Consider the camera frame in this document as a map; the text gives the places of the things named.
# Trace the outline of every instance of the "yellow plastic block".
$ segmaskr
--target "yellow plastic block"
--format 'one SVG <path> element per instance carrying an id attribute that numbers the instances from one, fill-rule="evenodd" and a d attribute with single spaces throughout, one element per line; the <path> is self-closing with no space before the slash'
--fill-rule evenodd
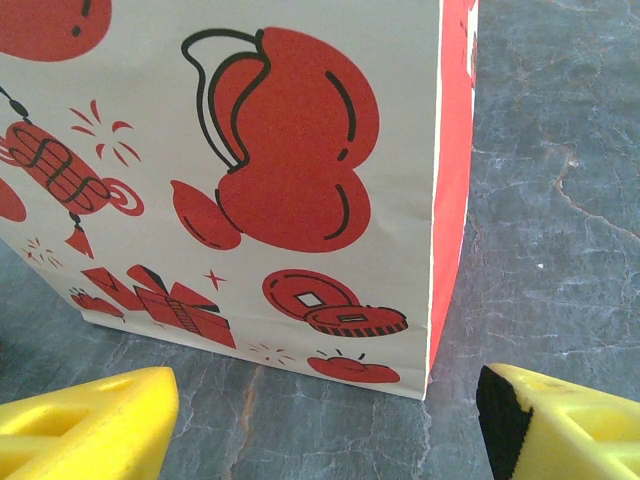
<path id="1" fill-rule="evenodd" d="M 640 480 L 640 403 L 501 364 L 476 401 L 496 480 Z"/>
<path id="2" fill-rule="evenodd" d="M 166 367 L 0 405 L 0 479 L 156 479 L 177 414 Z"/>

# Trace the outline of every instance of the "gray stone floor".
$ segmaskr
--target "gray stone floor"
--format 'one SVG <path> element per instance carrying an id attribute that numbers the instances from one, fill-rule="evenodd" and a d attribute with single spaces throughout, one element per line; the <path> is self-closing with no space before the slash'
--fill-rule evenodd
<path id="1" fill-rule="evenodd" d="M 481 0 L 469 222 L 426 402 L 94 327 L 1 243 L 0 402 L 169 365 L 163 479 L 485 480 L 483 363 L 640 400 L 639 17 Z"/>

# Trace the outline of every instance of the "paper bag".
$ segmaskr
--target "paper bag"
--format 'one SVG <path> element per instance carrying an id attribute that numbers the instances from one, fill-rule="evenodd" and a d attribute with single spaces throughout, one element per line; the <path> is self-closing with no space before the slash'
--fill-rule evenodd
<path id="1" fill-rule="evenodd" d="M 89 322 L 423 398 L 476 12 L 6 0 L 2 238 Z"/>

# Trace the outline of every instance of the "marble floor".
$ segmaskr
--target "marble floor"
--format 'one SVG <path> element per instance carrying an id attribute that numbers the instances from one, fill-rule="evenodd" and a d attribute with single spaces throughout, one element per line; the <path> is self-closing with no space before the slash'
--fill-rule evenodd
<path id="1" fill-rule="evenodd" d="M 469 218 L 424 403 L 84 323 L 0 243 L 0 403 L 169 365 L 163 479 L 491 478 L 512 363 L 640 401 L 640 1 L 482 0 Z"/>

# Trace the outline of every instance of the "yellow plastic object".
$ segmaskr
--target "yellow plastic object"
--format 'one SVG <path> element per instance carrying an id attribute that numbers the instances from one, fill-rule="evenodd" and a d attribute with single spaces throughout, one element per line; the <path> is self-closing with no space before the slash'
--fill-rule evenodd
<path id="1" fill-rule="evenodd" d="M 476 400 L 496 479 L 640 479 L 640 403 L 501 364 Z"/>
<path id="2" fill-rule="evenodd" d="M 167 367 L 0 405 L 0 479 L 156 479 L 177 414 Z"/>

